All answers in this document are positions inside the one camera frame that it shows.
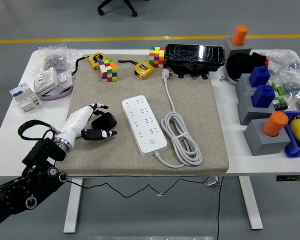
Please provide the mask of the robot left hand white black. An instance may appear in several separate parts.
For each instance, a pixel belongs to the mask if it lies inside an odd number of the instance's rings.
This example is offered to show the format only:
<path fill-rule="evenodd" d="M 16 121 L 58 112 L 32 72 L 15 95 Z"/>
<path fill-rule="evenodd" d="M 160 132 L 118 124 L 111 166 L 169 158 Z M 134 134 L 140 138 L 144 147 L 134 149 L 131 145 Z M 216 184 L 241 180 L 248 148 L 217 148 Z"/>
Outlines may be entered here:
<path fill-rule="evenodd" d="M 117 125 L 117 120 L 110 112 L 103 112 L 99 108 L 108 109 L 109 107 L 94 103 L 71 113 L 53 141 L 65 152 L 70 152 L 75 146 L 75 139 L 98 141 L 115 136 L 117 132 L 112 128 Z M 86 129 L 87 122 L 92 115 L 101 115 L 101 117 L 92 121 L 91 129 Z"/>

